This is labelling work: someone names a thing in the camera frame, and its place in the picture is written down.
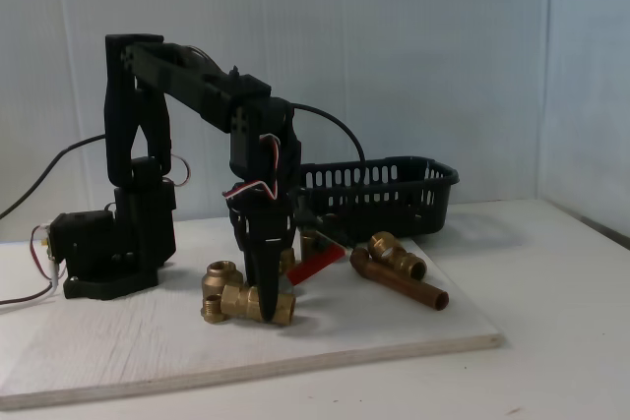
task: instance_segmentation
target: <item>black cable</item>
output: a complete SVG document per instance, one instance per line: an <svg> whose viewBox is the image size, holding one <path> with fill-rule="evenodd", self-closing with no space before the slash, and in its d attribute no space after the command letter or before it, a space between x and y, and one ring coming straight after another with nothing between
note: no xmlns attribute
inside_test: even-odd
<svg viewBox="0 0 630 420"><path fill-rule="evenodd" d="M87 138L86 140L82 140L80 142L74 143L73 145L65 148L64 150L60 151L52 161L50 161L50 164L48 164L48 167L46 167L44 169L44 171L41 173L41 175L37 178L37 180L35 181L35 183L31 186L30 189L28 189L23 196L21 196L19 199L16 200L16 202L10 206L8 209L4 210L2 213L0 213L0 220L2 218L4 218L5 216L7 216L9 213L11 213L13 210L15 210L17 207L20 206L20 204L25 201L26 199L29 198L29 196L34 192L35 189L37 189L37 187L39 187L39 184L41 184L41 182L46 178L46 176L48 175L48 173L52 170L52 168L55 166L55 164L57 164L57 162L59 162L59 159L61 159L63 157L64 154L66 154L69 151L75 150L76 148L82 147L83 145L88 145L90 143L93 142L97 142L98 140L103 140L105 138L105 135L97 135L95 137L91 137L91 138Z"/></svg>
<svg viewBox="0 0 630 420"><path fill-rule="evenodd" d="M311 107L310 105L302 105L301 103L293 103L292 106L293 108L297 108L298 110L305 110L307 112L315 113L321 117L327 118L346 132L346 135L348 135L349 138L354 143L354 146L356 147L356 152L358 152L358 159L359 161L361 161L361 166L363 166L363 179L361 180L359 185L364 183L365 180L367 179L367 165L365 164L365 154L363 153L363 148L361 147L361 143L358 142L358 138L354 135L354 133L350 130L350 128L348 128L346 124L342 122L336 116L331 115L330 113L325 112L324 110L320 110L317 107Z"/></svg>

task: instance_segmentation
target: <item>brass tee fitting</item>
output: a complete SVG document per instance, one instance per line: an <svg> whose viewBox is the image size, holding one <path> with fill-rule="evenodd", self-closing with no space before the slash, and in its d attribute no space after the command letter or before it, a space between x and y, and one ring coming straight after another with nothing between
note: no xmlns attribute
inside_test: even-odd
<svg viewBox="0 0 630 420"><path fill-rule="evenodd" d="M413 253L409 253L394 235L380 231L370 238L368 250L377 263L389 266L395 273L422 280L426 274L426 263Z"/></svg>
<svg viewBox="0 0 630 420"><path fill-rule="evenodd" d="M293 320L295 296L292 294L278 294L276 313L271 323L290 325ZM258 299L258 287L242 287L228 284L220 299L220 310L233 317L245 317L257 322L263 322Z"/></svg>
<svg viewBox="0 0 630 420"><path fill-rule="evenodd" d="M201 279L201 290L204 300L211 295L221 295L227 283L242 284L243 274L236 269L232 261L216 261L211 263L206 275Z"/></svg>

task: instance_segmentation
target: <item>brass elbow fitting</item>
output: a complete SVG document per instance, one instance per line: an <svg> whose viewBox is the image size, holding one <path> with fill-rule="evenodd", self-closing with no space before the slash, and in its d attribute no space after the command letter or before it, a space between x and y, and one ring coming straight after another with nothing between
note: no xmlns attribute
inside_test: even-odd
<svg viewBox="0 0 630 420"><path fill-rule="evenodd" d="M278 294L276 313L271 323L290 325L293 320L295 296L292 294ZM242 287L228 284L220 299L220 310L233 317L245 317L257 322L263 322L258 299L258 287Z"/></svg>
<svg viewBox="0 0 630 420"><path fill-rule="evenodd" d="M221 311L221 296L217 294L209 295L204 299L201 315L209 324L218 324L229 318Z"/></svg>
<svg viewBox="0 0 630 420"><path fill-rule="evenodd" d="M232 261L211 263L207 268L206 275L201 279L204 301L211 295L223 294L223 288L228 283L242 284L242 272L236 269L236 265Z"/></svg>
<svg viewBox="0 0 630 420"><path fill-rule="evenodd" d="M409 253L394 235L380 231L370 238L368 250L377 263L389 266L395 273L422 280L426 274L426 263L413 253Z"/></svg>

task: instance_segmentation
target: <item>copper pipe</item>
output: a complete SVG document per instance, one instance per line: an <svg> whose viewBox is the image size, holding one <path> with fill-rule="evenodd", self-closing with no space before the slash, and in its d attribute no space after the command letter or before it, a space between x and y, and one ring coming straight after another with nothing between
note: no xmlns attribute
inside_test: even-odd
<svg viewBox="0 0 630 420"><path fill-rule="evenodd" d="M354 249L350 256L350 263L362 277L407 295L434 310L444 310L449 305L448 292L426 282L401 277L387 266L374 263L370 260L369 252L364 248Z"/></svg>

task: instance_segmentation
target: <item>red white wire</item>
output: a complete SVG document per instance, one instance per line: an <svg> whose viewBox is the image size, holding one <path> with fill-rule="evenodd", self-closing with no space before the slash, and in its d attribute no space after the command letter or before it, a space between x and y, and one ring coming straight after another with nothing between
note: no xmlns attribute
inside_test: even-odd
<svg viewBox="0 0 630 420"><path fill-rule="evenodd" d="M261 135L260 136L260 141L262 142L263 140L265 140L267 138L273 139L273 144L274 144L274 174L276 174L276 172L278 172L278 163L280 161L280 139L276 135L273 135L271 133L267 133L265 135ZM263 189L265 190L265 192L267 193L267 197L269 197L272 201L274 201L274 200L276 200L278 198L278 177L276 175L274 176L274 190L273 190L273 192L269 188L269 186L267 185L267 183L265 181L257 180L257 181L247 182L247 183L243 184L242 186L237 187L236 189L232 189L229 192L223 192L223 196L226 199L231 199L232 197L237 196L241 192L244 192L244 191L246 191L248 189L251 189L251 188L257 187L257 186L262 186Z"/></svg>
<svg viewBox="0 0 630 420"><path fill-rule="evenodd" d="M19 297L17 299L0 300L0 307L4 308L3 306L10 305L12 310L14 310L14 309L22 309L22 308L29 307L31 305L39 304L39 303L43 302L48 297L51 297L57 291L57 287L59 285L59 277L60 277L60 274L58 272L59 271L59 267L57 266L57 264L54 261L49 260L48 263L49 263L50 277L48 277L46 272L41 267L41 263L39 262L39 258L37 257L37 253L35 252L34 247L32 245L32 240L34 238L35 232L38 231L39 228L41 228L42 226L43 225L38 225L32 230L32 232L31 232L31 241L29 243L29 246L30 246L30 249L31 249L32 260L34 261L35 265L37 266L37 269L39 270L41 275L43 277L45 277L46 279L48 279L48 281L49 281L48 287L46 287L45 289L43 289L40 292L37 292L34 295L29 295L27 297Z"/></svg>

